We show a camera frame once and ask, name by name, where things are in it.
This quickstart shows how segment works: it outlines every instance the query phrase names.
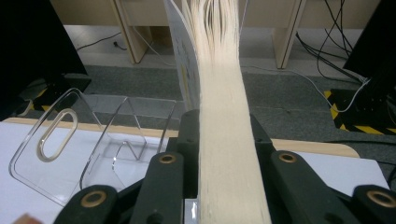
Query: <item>wire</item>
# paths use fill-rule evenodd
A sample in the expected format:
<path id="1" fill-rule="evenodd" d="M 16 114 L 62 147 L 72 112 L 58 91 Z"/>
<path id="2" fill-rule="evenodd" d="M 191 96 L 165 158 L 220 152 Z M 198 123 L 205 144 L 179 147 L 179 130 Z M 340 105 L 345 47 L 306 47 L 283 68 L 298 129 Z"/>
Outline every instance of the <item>wire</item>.
<path id="1" fill-rule="evenodd" d="M 387 183 L 389 185 L 389 188 L 392 187 L 392 181 L 395 179 L 395 175 L 396 175 L 396 166 L 393 168 L 393 170 L 390 172 L 388 176 Z"/>
<path id="2" fill-rule="evenodd" d="M 351 44 L 350 44 L 349 41 L 347 40 L 347 37 L 344 35 L 344 30 L 343 30 L 343 23 L 342 23 L 343 20 L 342 20 L 342 19 L 343 19 L 343 8 L 344 8 L 345 0 L 341 0 L 341 1 L 340 1 L 341 6 L 340 6 L 340 9 L 338 10 L 338 13 L 337 13 L 337 17 L 336 17 L 336 18 L 335 18 L 334 15 L 332 14 L 332 9 L 331 9 L 331 7 L 330 7 L 330 5 L 329 5 L 328 0 L 325 0 L 324 2 L 325 2 L 325 4 L 326 4 L 326 6 L 327 6 L 327 9 L 329 9 L 330 15 L 331 15 L 331 17 L 332 17 L 332 21 L 334 22 L 333 26 L 335 25 L 335 26 L 337 27 L 338 31 L 340 31 L 340 33 L 341 33 L 341 35 L 342 35 L 342 37 L 343 37 L 344 47 L 346 48 L 346 44 L 348 44 L 349 47 L 350 47 L 351 49 L 353 49 L 352 46 L 351 46 Z M 340 19 L 341 25 L 339 25 L 338 22 L 337 22 L 337 20 L 338 20 L 339 17 L 341 17 L 341 19 Z"/>
<path id="3" fill-rule="evenodd" d="M 119 34 L 120 34 L 120 32 L 119 32 L 119 33 L 116 33 L 116 34 L 114 34 L 114 35 L 112 35 L 112 36 L 109 36 L 109 37 L 100 39 L 100 40 L 98 40 L 98 41 L 96 41 L 96 42 L 93 42 L 93 43 L 91 43 L 91 44 L 84 45 L 84 46 L 82 46 L 82 47 L 77 48 L 76 51 L 79 51 L 79 50 L 81 50 L 81 49 L 85 49 L 85 48 L 90 47 L 90 46 L 92 46 L 92 45 L 95 45 L 95 44 L 97 44 L 97 43 L 99 43 L 99 42 L 101 42 L 101 41 L 104 41 L 104 40 L 113 38 L 114 36 L 119 35 Z"/>
<path id="4" fill-rule="evenodd" d="M 154 52 L 157 54 L 157 56 L 161 59 L 161 61 L 163 61 L 164 64 L 169 65 L 169 66 L 176 66 L 175 64 L 172 63 L 167 63 L 163 57 L 161 56 L 161 54 L 159 52 L 157 52 L 157 50 L 155 50 L 150 44 L 149 42 L 136 30 L 136 28 L 133 26 L 133 29 L 136 31 L 137 35 L 140 36 L 140 38 L 143 40 L 143 42 L 145 42 L 147 44 L 147 46 Z"/>
<path id="5" fill-rule="evenodd" d="M 323 77 L 325 77 L 325 78 L 327 78 L 327 79 L 330 79 L 330 80 L 344 81 L 344 82 L 350 82 L 350 83 L 355 83 L 355 84 L 361 84 L 361 81 L 359 80 L 358 77 L 354 77 L 353 75 L 351 75 L 351 74 L 349 74 L 348 72 L 344 71 L 343 69 L 339 68 L 339 67 L 336 66 L 335 64 L 331 63 L 329 60 L 323 58 L 322 56 L 320 56 L 320 53 L 325 53 L 325 54 L 328 54 L 328 55 L 330 55 L 330 56 L 337 57 L 337 58 L 342 58 L 341 56 L 337 56 L 337 55 L 333 55 L 333 54 L 324 52 L 324 51 L 322 51 L 321 49 L 314 49 L 314 48 L 312 48 L 311 46 L 307 45 L 307 44 L 300 38 L 300 35 L 299 35 L 298 33 L 296 34 L 296 37 L 297 37 L 297 39 L 300 41 L 300 43 L 303 45 L 303 47 L 306 49 L 306 51 L 308 51 L 308 53 L 312 54 L 313 56 L 315 56 L 315 57 L 317 58 L 317 67 L 318 67 L 318 60 L 321 60 L 321 61 L 323 61 L 324 63 L 326 63 L 327 65 L 329 65 L 330 67 L 332 67 L 333 69 L 335 69 L 335 70 L 337 70 L 338 72 L 340 72 L 340 73 L 346 75 L 347 77 L 350 77 L 350 78 L 352 78 L 352 79 L 358 81 L 359 83 L 357 83 L 357 82 L 351 82 L 351 81 L 343 80 L 343 79 L 338 79 L 338 78 L 327 77 L 327 76 L 325 76 L 325 75 L 320 71 L 320 68 L 318 67 L 318 71 L 319 71 L 319 73 L 320 73 Z"/>
<path id="6" fill-rule="evenodd" d="M 244 22 L 245 22 L 245 16 L 247 14 L 248 10 L 248 4 L 250 3 L 250 0 L 247 0 L 245 3 L 245 8 L 244 8 L 244 15 L 242 16 L 242 21 L 241 21 L 241 28 L 239 28 L 239 35 L 242 34 L 242 28 L 244 27 Z"/>
<path id="7" fill-rule="evenodd" d="M 326 141 L 324 143 L 356 143 L 356 144 L 387 145 L 387 146 L 396 147 L 396 143 L 379 142 L 379 141 L 364 141 L 364 140 L 334 140 L 334 141 Z"/>
<path id="8" fill-rule="evenodd" d="M 345 49 L 344 47 L 340 46 L 337 42 L 335 42 L 335 40 L 330 36 L 330 33 L 327 31 L 327 29 L 324 29 L 324 32 L 326 33 L 326 35 L 330 38 L 330 40 L 334 43 L 335 46 L 337 46 L 338 48 L 345 50 L 347 53 L 351 53 L 352 51 L 349 49 Z"/>
<path id="9" fill-rule="evenodd" d="M 376 162 L 378 162 L 378 163 L 381 163 L 381 164 L 385 164 L 385 165 L 396 166 L 396 163 L 393 163 L 393 162 L 388 162 L 388 161 L 378 161 L 378 160 L 376 160 Z"/>
<path id="10" fill-rule="evenodd" d="M 361 84 L 361 86 L 358 88 L 358 90 L 355 92 L 355 94 L 353 95 L 353 97 L 352 97 L 352 100 L 350 101 L 350 103 L 349 103 L 349 105 L 346 107 L 346 109 L 343 109 L 343 110 L 339 110 L 339 109 L 337 109 L 337 108 L 334 108 L 333 106 L 332 106 L 332 103 L 330 103 L 329 102 L 329 100 L 326 98 L 326 96 L 321 92 L 321 90 L 318 88 L 318 86 L 314 83 L 314 81 L 312 81 L 309 77 L 306 77 L 305 75 L 303 75 L 303 74 L 300 74 L 300 73 L 298 73 L 298 72 L 294 72 L 294 71 L 290 71 L 290 70 L 281 70 L 281 71 L 279 71 L 279 70 L 274 70 L 274 69 L 267 69 L 267 68 L 261 68 L 261 67 L 259 67 L 259 66 L 255 66 L 255 65 L 244 65 L 244 66 L 241 66 L 241 67 L 252 67 L 252 68 L 257 68 L 257 69 L 261 69 L 261 70 L 264 70 L 264 71 L 271 71 L 271 72 L 289 72 L 289 73 L 293 73 L 293 74 L 295 74 L 295 75 L 298 75 L 298 76 L 300 76 L 300 77 L 303 77 L 303 78 L 305 78 L 306 80 L 308 80 L 313 86 L 314 86 L 314 88 L 317 90 L 317 92 L 323 97 L 323 99 L 327 102 L 327 104 L 330 106 L 330 108 L 332 109 L 332 110 L 334 110 L 335 112 L 337 112 L 337 113 L 344 113 L 344 112 L 347 112 L 348 111 L 348 109 L 353 105 L 353 103 L 355 102 L 355 99 L 356 99 L 356 96 L 358 95 L 358 93 L 361 91 L 361 89 L 363 89 L 363 87 L 365 86 L 365 85 L 367 85 L 369 82 L 370 82 L 370 78 L 366 78 L 366 80 Z"/>
<path id="11" fill-rule="evenodd" d="M 117 43 L 117 41 L 114 41 L 114 42 L 113 42 L 113 45 L 114 45 L 114 47 L 116 47 L 116 48 L 119 48 L 119 49 L 122 49 L 122 50 L 127 50 L 127 49 L 125 49 L 125 48 L 120 47 L 120 45 L 119 45 L 119 43 Z"/>

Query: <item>white surface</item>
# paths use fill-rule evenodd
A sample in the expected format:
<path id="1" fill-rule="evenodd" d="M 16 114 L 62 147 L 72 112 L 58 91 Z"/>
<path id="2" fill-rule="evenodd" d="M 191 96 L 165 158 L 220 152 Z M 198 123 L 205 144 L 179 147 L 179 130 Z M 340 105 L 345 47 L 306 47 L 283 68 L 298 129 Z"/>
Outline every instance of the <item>white surface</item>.
<path id="1" fill-rule="evenodd" d="M 31 125 L 0 122 L 0 223 L 12 223 L 25 213 L 52 223 L 62 209 L 60 205 L 42 196 L 14 179 L 8 165 Z M 388 188 L 375 161 L 301 153 L 329 186 L 346 194 L 362 184 L 376 184 Z"/>

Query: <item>black cable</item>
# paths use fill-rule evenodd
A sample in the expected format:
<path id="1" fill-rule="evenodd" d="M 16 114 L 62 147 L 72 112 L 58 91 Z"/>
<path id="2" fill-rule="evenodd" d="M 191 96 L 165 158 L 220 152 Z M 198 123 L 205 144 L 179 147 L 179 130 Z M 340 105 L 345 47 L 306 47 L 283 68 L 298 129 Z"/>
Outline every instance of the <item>black cable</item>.
<path id="1" fill-rule="evenodd" d="M 336 17 L 336 18 L 335 18 L 334 15 L 332 14 L 332 8 L 330 7 L 328 0 L 325 0 L 324 2 L 326 3 L 327 9 L 329 9 L 330 15 L 331 15 L 331 17 L 332 17 L 332 21 L 334 22 L 334 25 L 337 27 L 337 29 L 340 31 L 340 33 L 341 33 L 341 35 L 342 35 L 342 37 L 343 37 L 343 42 L 345 42 L 344 45 L 348 44 L 349 47 L 350 47 L 351 49 L 353 49 L 352 46 L 351 46 L 351 44 L 350 44 L 349 41 L 347 40 L 347 37 L 344 35 L 344 31 L 343 31 L 343 28 L 342 28 L 342 24 L 341 24 L 341 27 L 340 27 L 340 25 L 338 25 L 338 22 L 337 22 L 338 17 L 341 16 L 341 14 L 342 14 L 342 12 L 343 12 L 343 7 L 344 7 L 345 0 L 341 0 L 340 10 L 338 11 L 338 14 L 337 14 L 337 17 Z"/>
<path id="2" fill-rule="evenodd" d="M 98 40 L 98 41 L 96 41 L 96 42 L 93 42 L 93 43 L 91 43 L 91 44 L 89 44 L 89 45 L 84 45 L 84 46 L 82 46 L 82 47 L 79 47 L 78 49 L 76 49 L 76 51 L 79 51 L 79 50 L 81 50 L 81 49 L 84 49 L 84 48 L 90 47 L 90 46 L 92 46 L 92 45 L 95 45 L 95 44 L 97 44 L 97 43 L 99 43 L 99 42 L 101 42 L 101 41 L 104 41 L 104 40 L 107 40 L 107 39 L 113 38 L 114 36 L 116 36 L 116 35 L 119 35 L 119 34 L 120 34 L 120 32 L 119 32 L 119 33 L 116 33 L 115 35 L 112 35 L 112 36 L 109 36 L 109 37 L 106 37 L 106 38 L 100 39 L 100 40 Z"/>
<path id="3" fill-rule="evenodd" d="M 326 5 L 328 6 L 328 9 L 329 9 L 330 14 L 331 14 L 331 16 L 332 16 L 333 25 L 332 25 L 332 28 L 330 29 L 330 32 L 327 34 L 325 40 L 323 41 L 323 43 L 322 43 L 322 45 L 321 45 L 321 47 L 320 47 L 319 53 L 318 53 L 318 55 L 317 55 L 317 68 L 318 68 L 318 71 L 319 71 L 320 73 L 321 73 L 321 71 L 320 71 L 319 63 L 318 63 L 319 59 L 322 59 L 322 57 L 320 57 L 320 53 L 322 52 L 323 47 L 324 47 L 325 43 L 327 42 L 327 39 L 330 37 L 330 33 L 332 32 L 334 26 L 337 26 L 337 27 L 338 27 L 338 30 L 339 30 L 339 32 L 341 33 L 342 37 L 343 37 L 343 41 L 346 39 L 343 30 L 340 28 L 340 26 L 338 25 L 338 22 L 337 22 L 338 18 L 339 18 L 340 15 L 342 14 L 342 11 L 343 11 L 342 8 L 343 8 L 343 6 L 344 6 L 345 0 L 341 0 L 341 6 L 340 6 L 340 9 L 338 10 L 338 13 L 337 13 L 337 17 L 336 17 L 336 18 L 334 18 L 334 15 L 332 14 L 332 9 L 330 8 L 329 3 L 327 2 L 327 0 L 325 0 L 325 2 L 326 2 Z M 348 76 L 348 77 L 351 77 L 352 79 L 355 79 L 355 80 L 359 81 L 359 83 L 361 83 L 361 81 L 360 81 L 357 77 L 354 77 L 354 76 L 350 75 L 348 72 L 346 72 L 346 71 L 344 71 L 344 70 L 341 70 L 341 71 L 342 71 L 342 74 L 344 74 L 344 75 L 346 75 L 346 76 Z"/>
<path id="4" fill-rule="evenodd" d="M 326 35 L 330 38 L 330 40 L 334 43 L 335 46 L 337 46 L 338 48 L 340 48 L 340 49 L 342 49 L 343 51 L 347 52 L 347 54 L 352 52 L 351 50 L 346 49 L 346 48 L 340 46 L 337 42 L 335 42 L 335 40 L 330 36 L 330 33 L 327 32 L 327 29 L 324 29 L 324 32 L 325 32 Z"/>
<path id="5" fill-rule="evenodd" d="M 396 143 L 391 143 L 391 142 L 364 141 L 364 140 L 334 140 L 334 141 L 326 141 L 324 143 L 356 143 L 356 144 L 387 145 L 391 147 L 396 146 Z"/>
<path id="6" fill-rule="evenodd" d="M 390 143 L 390 142 L 378 142 L 378 141 L 361 141 L 361 140 L 334 140 L 334 141 L 326 141 L 324 143 L 357 143 L 357 144 L 375 144 L 375 145 L 386 145 L 386 146 L 396 146 L 396 143 Z M 386 164 L 386 165 L 391 165 L 394 166 L 393 170 L 390 172 L 387 183 L 389 185 L 389 188 L 391 188 L 392 181 L 396 179 L 396 163 L 393 162 L 388 162 L 388 161 L 376 161 L 378 163 Z"/>
<path id="7" fill-rule="evenodd" d="M 122 50 L 127 50 L 127 49 L 125 49 L 125 48 L 122 48 L 122 47 L 119 45 L 119 43 L 117 43 L 117 41 L 114 41 L 114 42 L 113 42 L 113 45 L 114 45 L 114 47 L 116 47 L 116 48 L 119 48 L 119 49 L 122 49 Z"/>
<path id="8" fill-rule="evenodd" d="M 395 175 L 396 175 L 396 166 L 393 168 L 393 170 L 390 172 L 388 179 L 387 179 L 387 183 L 389 185 L 389 188 L 392 187 L 392 181 L 395 179 Z"/>
<path id="9" fill-rule="evenodd" d="M 296 37 L 297 37 L 297 39 L 300 41 L 300 43 L 303 45 L 303 47 L 308 51 L 308 53 L 310 53 L 311 55 L 313 55 L 314 57 L 317 58 L 317 67 L 318 67 L 318 60 L 321 60 L 322 62 L 324 62 L 324 63 L 326 63 L 327 65 L 329 65 L 331 68 L 337 70 L 338 72 L 340 72 L 340 73 L 342 73 L 342 74 L 344 74 L 344 75 L 346 75 L 346 76 L 348 76 L 348 77 L 350 77 L 350 78 L 352 78 L 352 79 L 354 79 L 354 80 L 356 80 L 356 81 L 358 81 L 358 82 L 349 81 L 349 80 L 344 80 L 344 79 L 338 79 L 338 78 L 332 78 L 332 77 L 327 77 L 327 76 L 325 76 L 325 75 L 320 71 L 320 68 L 318 67 L 318 71 L 319 71 L 319 73 L 320 73 L 323 77 L 325 77 L 325 78 L 327 78 L 327 79 L 330 79 L 330 80 L 350 82 L 350 83 L 359 84 L 359 85 L 361 84 L 361 81 L 360 81 L 357 77 L 354 77 L 354 76 L 350 75 L 348 72 L 346 72 L 346 71 L 344 71 L 343 69 L 339 68 L 338 66 L 336 66 L 336 65 L 333 64 L 333 63 L 331 63 L 329 60 L 325 59 L 324 57 L 320 56 L 320 53 L 316 53 L 316 51 L 317 51 L 317 52 L 321 52 L 321 53 L 324 53 L 324 51 L 322 51 L 322 50 L 320 50 L 320 49 L 314 49 L 314 48 L 310 47 L 309 45 L 307 45 L 307 44 L 300 38 L 300 36 L 299 36 L 298 33 L 296 34 Z M 333 54 L 330 54 L 330 53 L 325 53 L 325 54 L 331 55 L 331 56 L 333 56 L 333 57 L 338 57 L 338 58 L 341 57 L 341 56 L 336 56 L 336 55 L 333 55 Z"/>

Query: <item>wooden table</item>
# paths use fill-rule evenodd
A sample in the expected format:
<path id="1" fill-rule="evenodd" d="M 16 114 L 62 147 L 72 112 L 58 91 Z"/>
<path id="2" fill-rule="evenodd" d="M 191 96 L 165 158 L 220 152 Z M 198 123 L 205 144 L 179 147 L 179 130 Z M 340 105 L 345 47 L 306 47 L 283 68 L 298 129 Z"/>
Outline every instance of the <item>wooden table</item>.
<path id="1" fill-rule="evenodd" d="M 6 119 L 5 122 L 9 123 L 19 123 L 19 124 L 30 124 L 34 125 L 36 119 L 21 119 L 21 118 L 10 118 Z M 60 123 L 58 127 L 66 126 L 65 123 Z M 80 123 L 78 128 L 85 131 L 99 131 L 96 124 Z M 136 134 L 135 129 L 116 126 L 110 130 L 116 133 L 129 133 Z M 162 130 L 153 129 L 142 129 L 142 134 L 150 137 L 161 137 Z M 177 137 L 177 131 L 171 131 L 167 133 L 168 137 Z M 300 152 L 310 152 L 317 154 L 335 155 L 335 156 L 345 156 L 358 158 L 359 154 L 352 148 L 342 144 L 330 144 L 330 143 L 318 143 L 318 142 L 306 142 L 306 141 L 295 141 L 295 140 L 285 140 L 285 139 L 271 139 L 276 150 L 290 150 L 290 151 L 300 151 Z"/>

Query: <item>white cable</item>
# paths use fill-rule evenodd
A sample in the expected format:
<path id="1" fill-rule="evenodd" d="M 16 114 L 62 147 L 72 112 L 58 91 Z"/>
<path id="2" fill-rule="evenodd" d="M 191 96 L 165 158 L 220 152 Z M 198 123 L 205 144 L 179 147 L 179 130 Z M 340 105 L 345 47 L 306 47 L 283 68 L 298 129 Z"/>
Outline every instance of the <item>white cable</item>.
<path id="1" fill-rule="evenodd" d="M 255 66 L 255 65 L 247 65 L 247 66 L 241 66 L 241 67 L 252 67 L 252 68 L 257 68 L 257 69 L 261 69 L 261 70 L 264 70 L 264 71 L 270 71 L 270 72 L 289 72 L 289 73 L 296 74 L 296 75 L 298 75 L 298 76 L 300 76 L 300 77 L 303 77 L 303 78 L 305 78 L 306 80 L 308 80 L 308 81 L 315 87 L 315 89 L 317 90 L 317 92 L 323 97 L 323 99 L 325 99 L 325 101 L 326 101 L 327 104 L 330 106 L 330 108 L 331 108 L 332 110 L 334 110 L 335 112 L 337 112 L 337 113 L 344 113 L 344 112 L 348 111 L 348 109 L 353 105 L 353 103 L 354 103 L 354 101 L 355 101 L 355 98 L 356 98 L 356 96 L 358 95 L 358 93 L 359 93 L 359 92 L 361 91 L 361 89 L 363 89 L 363 87 L 366 86 L 366 85 L 370 82 L 370 80 L 371 80 L 370 78 L 364 79 L 364 80 L 363 80 L 363 83 L 361 84 L 361 86 L 358 88 L 358 90 L 357 90 L 357 91 L 355 92 L 355 94 L 353 95 L 352 100 L 350 101 L 348 107 L 347 107 L 346 109 L 344 109 L 344 110 L 338 110 L 337 108 L 334 108 L 334 107 L 332 106 L 332 103 L 329 102 L 329 100 L 326 98 L 326 96 L 320 91 L 320 89 L 318 88 L 318 86 L 317 86 L 309 77 L 306 77 L 306 76 L 303 75 L 303 74 L 300 74 L 300 73 L 294 72 L 294 71 L 290 71 L 290 70 L 275 70 L 275 69 L 262 68 L 262 67 Z"/>
<path id="2" fill-rule="evenodd" d="M 239 29 L 239 35 L 242 34 L 242 28 L 244 27 L 245 16 L 246 16 L 246 14 L 247 14 L 249 2 L 250 2 L 250 0 L 247 0 L 246 3 L 245 3 L 244 15 L 242 16 L 241 28 Z"/>
<path id="3" fill-rule="evenodd" d="M 168 66 L 176 66 L 175 64 L 172 63 L 167 63 L 163 57 L 161 56 L 161 54 L 159 52 L 157 52 L 150 44 L 148 41 L 146 41 L 146 39 L 136 30 L 136 28 L 133 26 L 133 29 L 136 31 L 136 33 L 140 36 L 140 38 L 148 45 L 148 47 L 154 51 L 154 53 L 157 54 L 157 56 L 161 59 L 161 61 L 163 61 L 164 64 L 168 65 Z"/>

